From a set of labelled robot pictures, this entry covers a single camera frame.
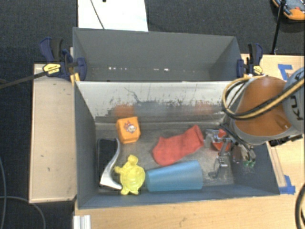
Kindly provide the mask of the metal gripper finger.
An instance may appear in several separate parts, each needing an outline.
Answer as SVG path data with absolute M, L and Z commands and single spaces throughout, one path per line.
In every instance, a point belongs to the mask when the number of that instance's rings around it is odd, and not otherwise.
M 213 142 L 218 137 L 218 130 L 216 129 L 206 129 L 205 130 L 205 140 L 204 140 L 204 147 L 210 148 Z
M 213 165 L 213 171 L 209 172 L 208 175 L 210 178 L 223 178 L 226 171 L 228 169 L 227 161 L 224 157 L 217 157 L 214 165 Z

